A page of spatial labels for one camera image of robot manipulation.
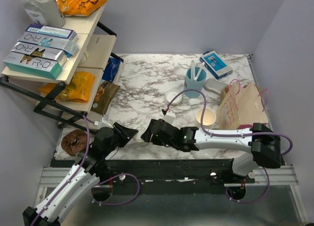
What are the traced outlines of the brown pink paper bag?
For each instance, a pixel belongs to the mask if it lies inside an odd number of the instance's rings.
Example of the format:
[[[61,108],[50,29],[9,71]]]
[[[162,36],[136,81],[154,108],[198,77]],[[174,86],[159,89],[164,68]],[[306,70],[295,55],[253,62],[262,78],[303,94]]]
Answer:
[[[227,89],[217,110],[220,129],[235,130],[251,128],[254,123],[268,124],[262,104],[262,91],[254,83],[242,86],[238,79],[233,79]]]

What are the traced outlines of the white plastic cup lid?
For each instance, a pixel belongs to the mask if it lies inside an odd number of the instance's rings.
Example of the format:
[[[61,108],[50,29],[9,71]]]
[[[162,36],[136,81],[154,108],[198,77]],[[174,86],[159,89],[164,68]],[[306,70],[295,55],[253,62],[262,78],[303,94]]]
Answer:
[[[142,126],[136,128],[138,133],[133,137],[133,140],[138,143],[143,143],[144,140],[141,138],[142,134],[146,131],[146,129]]]

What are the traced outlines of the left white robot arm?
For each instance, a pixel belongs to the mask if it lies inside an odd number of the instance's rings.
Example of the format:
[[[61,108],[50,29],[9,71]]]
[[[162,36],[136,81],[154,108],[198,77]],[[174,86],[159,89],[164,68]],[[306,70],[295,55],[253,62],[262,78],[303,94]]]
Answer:
[[[126,128],[118,123],[102,127],[91,145],[81,152],[74,165],[58,186],[36,207],[23,212],[26,226],[59,226],[66,215],[83,195],[94,186],[108,181],[109,173],[105,158],[116,148],[124,147],[136,134],[137,129]]]

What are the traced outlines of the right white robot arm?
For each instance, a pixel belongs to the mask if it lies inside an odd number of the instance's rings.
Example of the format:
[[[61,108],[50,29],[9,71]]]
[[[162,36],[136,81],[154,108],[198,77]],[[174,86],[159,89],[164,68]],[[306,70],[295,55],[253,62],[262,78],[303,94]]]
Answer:
[[[261,123],[237,130],[210,130],[195,126],[176,128],[166,121],[152,119],[141,135],[146,143],[190,152],[207,149],[242,151],[232,160],[226,178],[232,183],[258,167],[278,169],[281,166],[281,138]]]

